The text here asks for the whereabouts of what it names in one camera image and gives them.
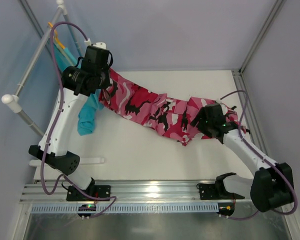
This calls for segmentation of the pink camouflage trousers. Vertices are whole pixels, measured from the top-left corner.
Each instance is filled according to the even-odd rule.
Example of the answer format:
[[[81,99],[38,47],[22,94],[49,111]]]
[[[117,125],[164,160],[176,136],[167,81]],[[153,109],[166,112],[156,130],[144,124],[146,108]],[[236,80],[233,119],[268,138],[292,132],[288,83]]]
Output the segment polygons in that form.
[[[202,107],[216,103],[215,100],[194,96],[189,100],[171,98],[166,93],[149,91],[114,70],[110,70],[109,77],[111,85],[101,90],[98,100],[117,115],[183,146],[194,138],[212,139],[190,123]],[[228,107],[227,120],[240,123],[234,108]]]

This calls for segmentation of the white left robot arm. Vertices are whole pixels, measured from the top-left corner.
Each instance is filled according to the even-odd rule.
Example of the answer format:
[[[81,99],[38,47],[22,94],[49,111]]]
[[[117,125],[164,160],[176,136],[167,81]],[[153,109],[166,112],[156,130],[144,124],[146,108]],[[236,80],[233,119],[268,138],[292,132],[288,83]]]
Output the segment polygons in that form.
[[[93,179],[80,166],[80,157],[69,151],[71,132],[78,115],[90,95],[110,86],[110,67],[113,56],[104,42],[86,48],[77,64],[67,67],[61,74],[61,85],[55,107],[44,133],[37,145],[29,147],[29,154],[41,161],[40,181],[48,166],[72,184],[85,191]]]

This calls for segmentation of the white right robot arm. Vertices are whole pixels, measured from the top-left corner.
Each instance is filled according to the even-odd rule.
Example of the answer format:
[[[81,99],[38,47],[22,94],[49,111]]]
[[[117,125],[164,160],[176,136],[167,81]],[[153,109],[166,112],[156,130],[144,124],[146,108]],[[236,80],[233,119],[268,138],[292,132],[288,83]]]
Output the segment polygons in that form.
[[[259,212],[274,211],[284,205],[293,204],[290,213],[294,213],[298,200],[292,168],[285,162],[276,162],[249,143],[241,123],[227,118],[224,106],[220,103],[208,104],[199,110],[191,126],[204,135],[217,139],[246,165],[253,178],[239,180],[242,183],[247,182],[250,199]]]

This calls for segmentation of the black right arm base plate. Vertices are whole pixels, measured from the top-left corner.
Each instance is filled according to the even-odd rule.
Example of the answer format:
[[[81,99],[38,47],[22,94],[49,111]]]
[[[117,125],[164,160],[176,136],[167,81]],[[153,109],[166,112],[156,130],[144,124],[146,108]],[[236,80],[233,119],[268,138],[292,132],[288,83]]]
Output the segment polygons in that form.
[[[223,183],[198,183],[196,188],[199,191],[201,200],[243,200],[244,196],[228,192]]]

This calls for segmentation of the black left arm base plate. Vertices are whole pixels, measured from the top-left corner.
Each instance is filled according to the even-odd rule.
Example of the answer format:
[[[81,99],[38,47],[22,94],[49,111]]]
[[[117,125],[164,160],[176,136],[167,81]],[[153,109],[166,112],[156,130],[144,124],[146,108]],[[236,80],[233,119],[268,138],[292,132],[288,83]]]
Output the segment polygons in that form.
[[[73,185],[68,187],[66,200],[68,202],[84,202],[84,201],[109,201],[111,196],[110,185],[92,185],[87,190],[82,190],[82,194]]]

